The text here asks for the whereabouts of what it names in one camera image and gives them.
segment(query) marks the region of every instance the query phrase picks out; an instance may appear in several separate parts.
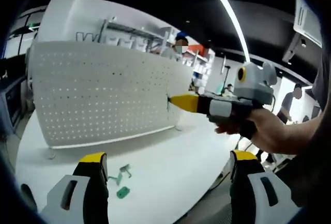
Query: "pegboard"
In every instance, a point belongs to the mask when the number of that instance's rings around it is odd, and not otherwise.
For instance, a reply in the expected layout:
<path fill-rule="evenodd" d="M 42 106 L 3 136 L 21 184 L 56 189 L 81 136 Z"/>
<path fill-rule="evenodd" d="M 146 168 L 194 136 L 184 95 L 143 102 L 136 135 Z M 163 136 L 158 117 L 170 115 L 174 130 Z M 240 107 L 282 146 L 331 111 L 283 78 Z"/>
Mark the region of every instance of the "pegboard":
<path fill-rule="evenodd" d="M 176 125 L 167 94 L 184 94 L 192 68 L 158 55 L 90 42 L 32 47 L 36 111 L 50 147 L 91 145 Z"/>

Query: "hand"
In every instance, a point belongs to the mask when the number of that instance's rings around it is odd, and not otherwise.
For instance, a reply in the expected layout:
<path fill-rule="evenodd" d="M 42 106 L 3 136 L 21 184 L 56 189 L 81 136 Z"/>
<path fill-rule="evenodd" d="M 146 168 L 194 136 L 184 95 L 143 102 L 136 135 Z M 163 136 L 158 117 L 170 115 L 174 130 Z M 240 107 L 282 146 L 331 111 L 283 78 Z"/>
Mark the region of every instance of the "hand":
<path fill-rule="evenodd" d="M 247 118 L 253 121 L 257 127 L 257 132 L 252 138 L 252 143 L 261 150 L 268 153 L 279 153 L 284 146 L 287 145 L 287 134 L 285 125 L 281 120 L 266 109 L 253 110 Z M 238 133 L 240 126 L 229 124 L 217 124 L 218 128 L 215 129 L 217 133 Z"/>

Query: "white curved desk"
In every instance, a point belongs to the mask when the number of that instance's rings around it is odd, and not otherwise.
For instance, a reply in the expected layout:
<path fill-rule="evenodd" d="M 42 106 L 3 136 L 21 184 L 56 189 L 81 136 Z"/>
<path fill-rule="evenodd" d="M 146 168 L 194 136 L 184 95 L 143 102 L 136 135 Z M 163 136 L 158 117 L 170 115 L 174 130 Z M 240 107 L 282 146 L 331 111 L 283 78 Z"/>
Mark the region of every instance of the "white curved desk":
<path fill-rule="evenodd" d="M 103 145 L 55 150 L 48 147 L 36 112 L 29 120 L 19 146 L 16 176 L 18 184 L 31 188 L 38 211 L 47 203 L 47 193 L 66 174 L 72 174 L 86 154 L 106 152 L 108 175 L 130 164 L 132 178 L 124 174 L 120 186 L 108 181 L 108 218 L 113 224 L 172 224 L 189 211 L 210 188 L 225 164 L 237 136 L 217 135 L 215 125 L 198 114 L 183 112 L 175 128 L 131 140 Z M 123 186 L 130 194 L 118 199 Z"/>

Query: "ceiling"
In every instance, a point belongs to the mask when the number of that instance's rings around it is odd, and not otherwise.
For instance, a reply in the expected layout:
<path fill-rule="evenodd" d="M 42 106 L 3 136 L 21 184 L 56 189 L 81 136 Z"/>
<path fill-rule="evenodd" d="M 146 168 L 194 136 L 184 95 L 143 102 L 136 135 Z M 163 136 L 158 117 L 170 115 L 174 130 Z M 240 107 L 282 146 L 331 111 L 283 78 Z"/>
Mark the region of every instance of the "ceiling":
<path fill-rule="evenodd" d="M 142 10 L 166 21 L 201 44 L 214 49 L 218 56 L 223 48 L 242 51 L 232 22 L 219 0 L 108 1 Z M 26 8 L 46 5 L 48 2 L 49 0 L 31 0 Z M 305 38 L 306 48 L 298 43 L 291 65 L 282 62 L 295 35 L 295 0 L 230 0 L 230 4 L 239 20 L 250 54 L 274 61 L 308 81 L 314 81 L 321 49 L 310 40 Z M 243 56 L 231 53 L 227 55 L 230 59 L 244 61 Z"/>

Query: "yellow nozzle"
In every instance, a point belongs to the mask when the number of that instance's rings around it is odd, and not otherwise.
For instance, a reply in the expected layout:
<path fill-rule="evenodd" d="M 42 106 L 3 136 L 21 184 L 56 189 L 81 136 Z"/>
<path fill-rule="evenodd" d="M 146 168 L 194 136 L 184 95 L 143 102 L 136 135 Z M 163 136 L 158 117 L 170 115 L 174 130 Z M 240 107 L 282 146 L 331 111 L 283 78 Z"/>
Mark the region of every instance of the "yellow nozzle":
<path fill-rule="evenodd" d="M 178 95 L 169 98 L 169 102 L 188 112 L 196 113 L 198 111 L 199 96 Z"/>

